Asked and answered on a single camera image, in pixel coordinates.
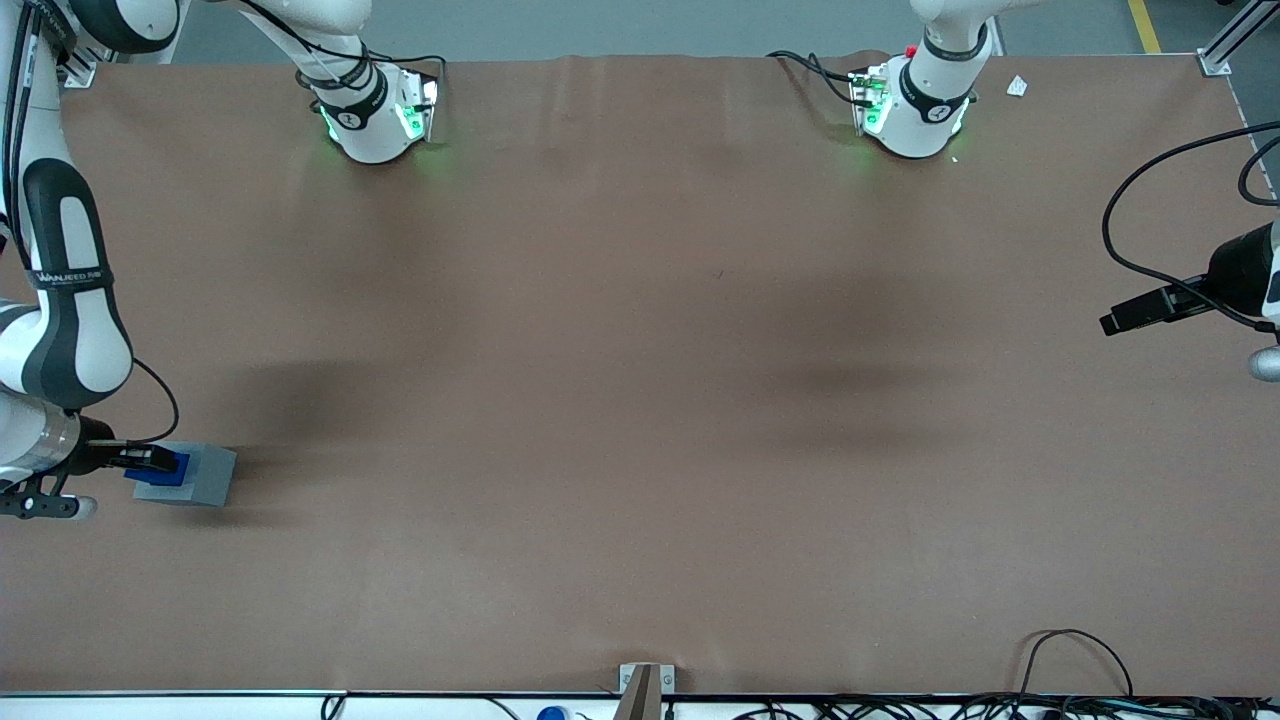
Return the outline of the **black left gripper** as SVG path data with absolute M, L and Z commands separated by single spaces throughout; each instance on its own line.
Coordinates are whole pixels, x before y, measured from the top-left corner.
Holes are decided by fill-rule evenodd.
M 1261 319 L 1272 277 L 1272 240 L 1274 224 L 1267 223 L 1219 245 L 1204 278 L 1166 284 L 1112 306 L 1100 318 L 1102 332 L 1111 337 L 1207 313 L 1210 304 L 1193 293 L 1203 288 L 1222 306 Z

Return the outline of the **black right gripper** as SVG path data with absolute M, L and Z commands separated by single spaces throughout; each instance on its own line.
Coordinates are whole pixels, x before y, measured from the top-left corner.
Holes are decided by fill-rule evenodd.
M 106 468 L 116 457 L 125 471 L 173 473 L 177 454 L 164 447 L 127 447 L 111 427 L 91 416 L 78 416 L 78 441 L 70 451 L 70 475 L 82 477 Z

